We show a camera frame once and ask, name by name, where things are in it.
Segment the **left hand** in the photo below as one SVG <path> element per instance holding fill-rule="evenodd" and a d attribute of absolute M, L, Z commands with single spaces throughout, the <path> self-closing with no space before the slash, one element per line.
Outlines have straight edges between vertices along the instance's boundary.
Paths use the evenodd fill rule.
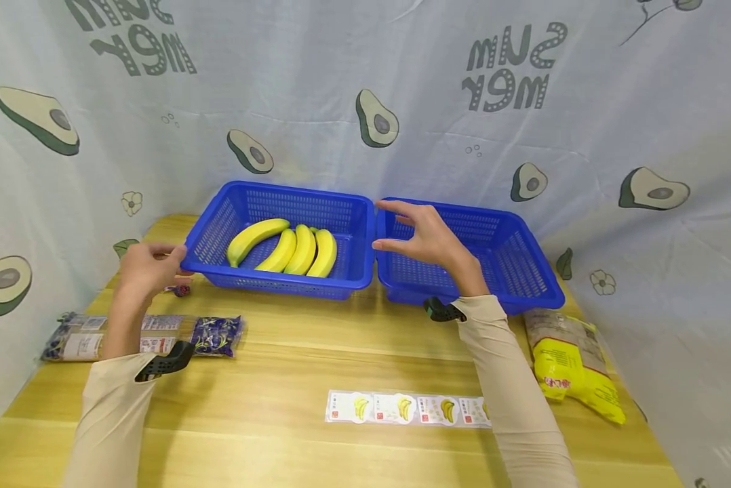
<path fill-rule="evenodd" d="M 164 291 L 165 287 L 191 283 L 192 279 L 188 277 L 194 273 L 181 269 L 181 261 L 185 256 L 184 245 L 135 243 L 128 247 L 121 260 L 119 288 L 151 299 Z"/>

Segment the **empty blue basket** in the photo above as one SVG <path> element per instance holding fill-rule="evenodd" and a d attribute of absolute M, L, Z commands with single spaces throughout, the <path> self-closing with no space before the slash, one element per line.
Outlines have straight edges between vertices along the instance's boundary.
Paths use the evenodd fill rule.
<path fill-rule="evenodd" d="M 292 228 L 303 223 L 333 233 L 338 255 L 328 278 L 255 271 L 279 236 L 254 246 L 238 268 L 228 265 L 226 251 L 233 237 L 255 222 L 273 218 L 289 220 Z M 374 204 L 365 197 L 232 181 L 218 191 L 192 227 L 181 267 L 202 273 L 217 287 L 345 300 L 352 291 L 369 286 L 374 277 L 375 227 Z"/>
<path fill-rule="evenodd" d="M 509 315 L 535 307 L 561 308 L 566 301 L 550 263 L 526 223 L 509 211 L 447 205 L 432 201 L 403 200 L 433 205 L 444 222 L 482 264 L 485 282 Z M 380 239 L 410 239 L 411 227 L 380 210 L 376 216 Z M 379 279 L 391 302 L 421 305 L 437 296 L 444 303 L 458 297 L 452 277 L 440 266 L 379 251 L 376 253 Z"/>

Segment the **beige sleeve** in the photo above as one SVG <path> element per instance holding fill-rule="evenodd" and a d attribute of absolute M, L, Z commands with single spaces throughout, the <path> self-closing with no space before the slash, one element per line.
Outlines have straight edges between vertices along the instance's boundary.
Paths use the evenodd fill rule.
<path fill-rule="evenodd" d="M 92 365 L 62 488 L 138 486 L 143 422 L 156 380 L 135 382 L 135 375 L 155 356 L 133 354 Z"/>
<path fill-rule="evenodd" d="M 566 443 L 536 384 L 507 315 L 493 295 L 453 303 L 488 404 L 493 433 L 513 488 L 577 488 Z"/>

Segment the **bunch of bananas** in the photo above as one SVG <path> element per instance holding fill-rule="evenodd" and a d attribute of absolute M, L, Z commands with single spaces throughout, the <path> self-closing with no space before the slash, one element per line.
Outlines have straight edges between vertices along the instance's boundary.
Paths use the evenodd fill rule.
<path fill-rule="evenodd" d="M 454 424 L 455 418 L 452 416 L 452 411 L 455 408 L 455 404 L 449 400 L 444 400 L 441 402 L 441 412 L 444 415 L 444 418 L 447 419 L 447 422 Z"/>
<path fill-rule="evenodd" d="M 268 219 L 238 232 L 227 247 L 227 262 L 237 268 L 249 251 L 269 237 L 281 235 L 279 243 L 258 271 L 285 272 L 292 275 L 326 278 L 336 262 L 336 240 L 328 230 L 316 230 L 302 223 L 290 229 L 285 219 Z"/>
<path fill-rule="evenodd" d="M 403 418 L 405 421 L 410 421 L 410 407 L 412 406 L 412 401 L 410 399 L 407 399 L 406 396 L 402 396 L 401 400 L 398 400 L 398 415 Z"/>
<path fill-rule="evenodd" d="M 366 419 L 366 407 L 368 406 L 368 400 L 362 396 L 358 396 L 355 399 L 355 415 L 360 420 Z"/>

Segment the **black strap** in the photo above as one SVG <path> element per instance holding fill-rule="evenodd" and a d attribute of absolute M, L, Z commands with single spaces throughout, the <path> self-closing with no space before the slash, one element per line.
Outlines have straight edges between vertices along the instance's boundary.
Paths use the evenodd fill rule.
<path fill-rule="evenodd" d="M 186 342 L 186 340 L 179 340 L 174 344 L 168 355 L 156 356 L 156 358 L 151 359 L 149 364 L 145 365 L 144 369 L 141 369 L 140 373 L 135 376 L 135 381 L 154 380 L 161 375 L 180 371 L 189 364 L 189 360 L 192 359 L 194 352 L 195 346 Z"/>
<path fill-rule="evenodd" d="M 449 320 L 460 320 L 465 322 L 467 317 L 453 304 L 445 305 L 438 297 L 431 297 L 425 301 L 425 312 L 435 322 L 449 322 Z"/>

